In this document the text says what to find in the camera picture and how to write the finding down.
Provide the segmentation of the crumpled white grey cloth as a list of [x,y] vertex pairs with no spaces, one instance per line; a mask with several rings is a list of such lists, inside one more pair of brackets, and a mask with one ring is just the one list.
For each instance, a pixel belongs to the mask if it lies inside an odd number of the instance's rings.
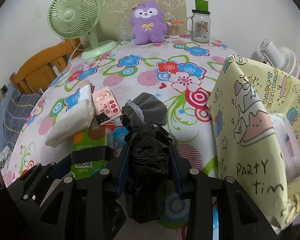
[[0,172],[3,177],[6,176],[8,165],[11,159],[12,151],[11,149],[6,146],[1,152],[0,152]]

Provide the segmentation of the green desk fan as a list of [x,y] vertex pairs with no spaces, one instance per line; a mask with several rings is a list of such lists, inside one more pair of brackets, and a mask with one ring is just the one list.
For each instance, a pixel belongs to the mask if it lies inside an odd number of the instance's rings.
[[81,58],[92,59],[117,47],[117,42],[97,38],[96,26],[101,17],[100,0],[53,0],[47,13],[50,29],[64,39],[87,36],[90,47],[85,49]]

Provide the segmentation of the white floor fan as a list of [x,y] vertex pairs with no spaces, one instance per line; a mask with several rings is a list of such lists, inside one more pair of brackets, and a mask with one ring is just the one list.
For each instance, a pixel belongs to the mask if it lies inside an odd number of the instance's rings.
[[271,66],[294,77],[299,77],[300,65],[294,51],[290,48],[277,47],[270,39],[265,38],[259,43],[258,49]]

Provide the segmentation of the pink cartoon tissue pack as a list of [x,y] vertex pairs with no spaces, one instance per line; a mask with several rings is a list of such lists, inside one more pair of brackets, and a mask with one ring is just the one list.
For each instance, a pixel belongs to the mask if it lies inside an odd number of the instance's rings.
[[122,115],[121,108],[109,87],[104,87],[92,94],[95,118],[100,126]]

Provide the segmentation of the black plastic bag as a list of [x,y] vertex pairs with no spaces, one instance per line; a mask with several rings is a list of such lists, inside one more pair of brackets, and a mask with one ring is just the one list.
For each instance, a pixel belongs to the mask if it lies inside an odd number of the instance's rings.
[[150,124],[131,130],[126,142],[129,150],[124,194],[128,217],[140,224],[157,220],[165,212],[173,139],[159,124]]

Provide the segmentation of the clear plastic zip bag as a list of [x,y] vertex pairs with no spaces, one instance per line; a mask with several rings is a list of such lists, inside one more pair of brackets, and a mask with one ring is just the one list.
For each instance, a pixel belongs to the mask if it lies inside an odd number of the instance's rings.
[[277,140],[280,146],[280,154],[285,164],[287,183],[290,183],[300,175],[300,148],[298,141],[288,119],[277,114],[270,114]]

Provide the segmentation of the yellow cartoon gift bag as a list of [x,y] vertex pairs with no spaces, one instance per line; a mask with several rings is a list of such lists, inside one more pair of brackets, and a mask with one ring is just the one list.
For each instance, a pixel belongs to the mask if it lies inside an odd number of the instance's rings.
[[300,148],[300,80],[267,64],[229,55],[207,105],[219,176],[236,178],[269,223],[285,229],[300,214],[300,175],[287,183],[269,115],[288,119]]

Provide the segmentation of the grey plaid pillow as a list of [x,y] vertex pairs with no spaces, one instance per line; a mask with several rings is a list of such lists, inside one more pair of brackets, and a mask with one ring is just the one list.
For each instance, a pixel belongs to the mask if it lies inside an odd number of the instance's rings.
[[13,151],[19,135],[43,111],[43,93],[23,94],[16,89],[8,102],[4,115],[4,135],[8,148]]

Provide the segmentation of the glass mason jar mug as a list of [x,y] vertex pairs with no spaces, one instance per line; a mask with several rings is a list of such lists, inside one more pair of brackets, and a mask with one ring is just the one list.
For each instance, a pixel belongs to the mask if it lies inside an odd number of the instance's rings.
[[209,2],[206,0],[194,0],[194,2],[192,16],[186,18],[186,30],[194,42],[209,43],[211,30]]

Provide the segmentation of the cotton swab jar orange lid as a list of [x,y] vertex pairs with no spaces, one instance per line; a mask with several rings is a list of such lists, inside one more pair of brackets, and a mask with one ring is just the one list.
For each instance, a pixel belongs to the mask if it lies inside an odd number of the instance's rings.
[[180,37],[180,26],[184,24],[183,21],[167,21],[167,36],[168,38]]

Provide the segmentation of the grey drawstring pouch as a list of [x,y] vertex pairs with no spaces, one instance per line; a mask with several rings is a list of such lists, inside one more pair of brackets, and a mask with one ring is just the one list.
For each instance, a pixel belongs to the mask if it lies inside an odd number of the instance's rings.
[[167,124],[166,105],[149,93],[143,92],[133,100],[126,101],[121,112],[121,124],[127,129],[149,124]]

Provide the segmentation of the purple plush toy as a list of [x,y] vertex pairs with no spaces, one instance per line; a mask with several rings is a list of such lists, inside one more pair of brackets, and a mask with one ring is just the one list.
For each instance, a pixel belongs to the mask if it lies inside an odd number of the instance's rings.
[[164,13],[154,1],[138,4],[130,13],[132,37],[136,45],[165,42],[167,26]]

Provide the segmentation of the floral tablecloth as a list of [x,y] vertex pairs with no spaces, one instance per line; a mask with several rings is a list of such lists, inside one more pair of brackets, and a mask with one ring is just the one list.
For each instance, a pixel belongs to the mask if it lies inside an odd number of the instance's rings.
[[[45,142],[57,118],[66,111],[65,98],[72,97],[84,80],[91,82],[92,94],[109,87],[121,111],[126,101],[143,92],[154,95],[167,107],[167,124],[162,127],[173,139],[172,145],[180,157],[187,159],[192,168],[216,178],[218,159],[207,103],[229,54],[226,46],[218,41],[200,45],[189,38],[179,38],[136,45],[134,38],[129,38],[117,42],[115,49],[101,56],[86,60],[78,56],[62,72],[53,67],[57,77],[46,90],[39,91],[45,99],[43,111],[19,135],[4,178],[8,198],[4,239],[39,239],[38,230],[18,230],[13,226],[13,200],[7,188],[34,165],[58,163],[71,156],[72,137],[55,148],[46,146]],[[134,129],[125,128],[120,117],[100,126],[95,114],[90,127],[111,129],[113,159],[119,157],[127,145],[127,134]],[[115,238],[186,239],[190,200],[180,199],[176,193],[170,162],[169,178],[164,214],[142,224],[128,217],[124,186],[117,202],[127,219]]]

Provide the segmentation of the green tissue pack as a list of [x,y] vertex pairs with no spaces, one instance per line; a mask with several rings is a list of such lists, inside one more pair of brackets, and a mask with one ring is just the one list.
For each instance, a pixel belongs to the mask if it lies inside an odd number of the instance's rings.
[[70,173],[76,180],[89,178],[113,159],[111,129],[91,127],[72,136]]

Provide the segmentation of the white tissue pack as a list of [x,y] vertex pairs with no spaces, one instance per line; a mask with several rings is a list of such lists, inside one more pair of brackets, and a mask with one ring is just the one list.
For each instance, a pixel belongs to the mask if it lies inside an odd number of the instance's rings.
[[65,98],[66,111],[57,118],[56,124],[47,136],[46,146],[57,147],[77,132],[87,129],[95,114],[91,82],[84,80],[75,94]]

